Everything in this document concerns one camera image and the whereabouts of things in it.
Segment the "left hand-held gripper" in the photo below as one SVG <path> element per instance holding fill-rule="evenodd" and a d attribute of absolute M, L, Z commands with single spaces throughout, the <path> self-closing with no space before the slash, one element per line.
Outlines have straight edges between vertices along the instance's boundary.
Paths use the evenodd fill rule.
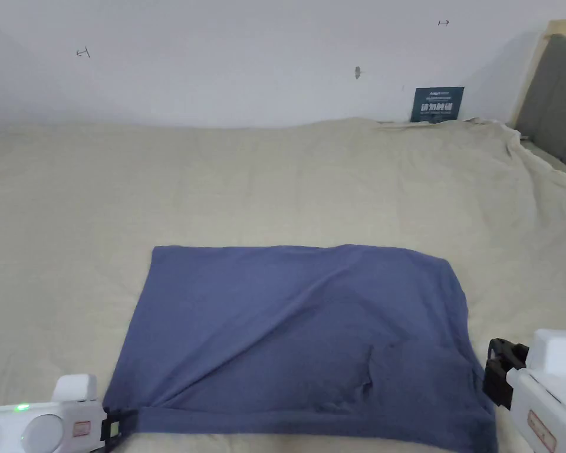
<path fill-rule="evenodd" d="M 64 375 L 48 402 L 0 406 L 0 452 L 93 452 L 122 443 L 138 410 L 103 408 L 97 378 Z"/>

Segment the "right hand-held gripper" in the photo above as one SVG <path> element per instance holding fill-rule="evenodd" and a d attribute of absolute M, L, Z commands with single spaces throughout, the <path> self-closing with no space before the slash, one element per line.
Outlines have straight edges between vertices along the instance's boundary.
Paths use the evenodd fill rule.
<path fill-rule="evenodd" d="M 539 329 L 530 346 L 491 339 L 483 391 L 534 452 L 566 452 L 566 331 Z"/>

